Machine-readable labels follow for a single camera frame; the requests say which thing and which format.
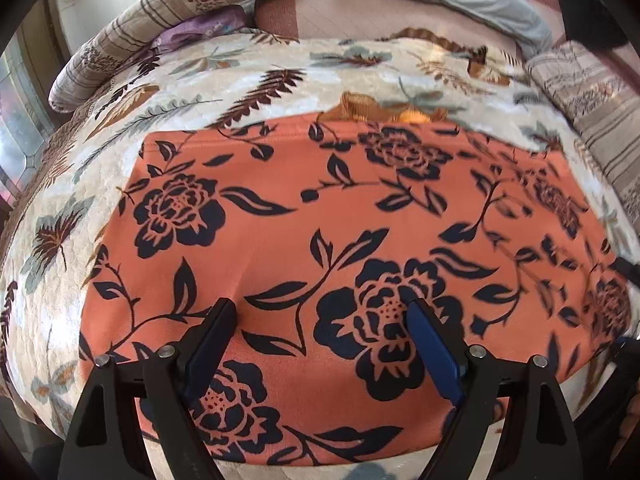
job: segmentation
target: metal screw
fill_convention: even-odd
[[[543,355],[534,355],[533,364],[535,364],[539,368],[545,368],[549,364],[549,361],[547,361],[546,357],[544,357]]]
[[[173,354],[175,354],[175,348],[172,347],[171,345],[161,346],[158,350],[158,355],[160,357],[167,358],[167,357],[171,357]]]
[[[486,348],[482,345],[473,345],[469,349],[469,353],[473,357],[477,357],[478,359],[482,359],[486,355]]]
[[[106,366],[110,360],[111,357],[109,357],[107,354],[98,355],[98,357],[95,358],[95,365],[98,368],[102,368],[103,366]]]

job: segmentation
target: bedspread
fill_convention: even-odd
[[[79,110],[73,128],[50,150],[30,200],[18,206],[3,234],[3,375],[53,431],[64,436],[82,390],[78,361],[86,359],[86,345],[79,341],[79,328],[87,283],[111,213],[130,200],[126,183],[146,134],[237,128],[336,107],[357,117],[353,103],[341,99],[345,92],[371,96],[383,110],[446,114],[467,130],[526,150],[562,149],[612,249],[640,260],[640,244],[614,191],[564,117],[533,86],[478,68],[425,40],[297,42],[252,32],[193,44],[122,70]],[[238,141],[247,143],[253,158],[267,161],[273,154],[271,135],[277,133],[266,131],[257,140],[238,136]],[[341,148],[337,139],[322,142]],[[159,143],[158,150],[165,160],[172,156],[170,143]],[[640,303],[632,289],[629,293],[634,325]],[[579,373],[563,385],[574,413],[583,386]],[[495,433],[485,446],[495,449],[498,437]],[[159,446],[147,445],[159,477],[169,478]],[[297,468],[267,473],[260,466],[229,463],[221,468],[226,478],[243,479],[371,478],[376,472],[383,478],[385,471],[389,478],[412,478],[430,452],[313,473]]]

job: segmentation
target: blue gripper pad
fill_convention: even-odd
[[[441,397],[457,406],[464,393],[460,387],[460,369],[434,327],[417,303],[411,302],[406,313],[407,329],[431,380]]]

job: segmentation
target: orange ruffled fabric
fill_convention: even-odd
[[[188,409],[212,457],[291,465],[440,440],[452,406],[408,336],[415,298],[468,344],[567,378],[629,323],[605,232],[561,153],[428,119],[150,134],[97,247],[84,376],[231,298],[238,329]]]

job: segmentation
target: purple cloth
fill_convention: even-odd
[[[162,32],[151,43],[156,54],[178,50],[194,41],[229,34],[247,26],[244,9],[238,5],[223,7],[201,16],[195,16]]]

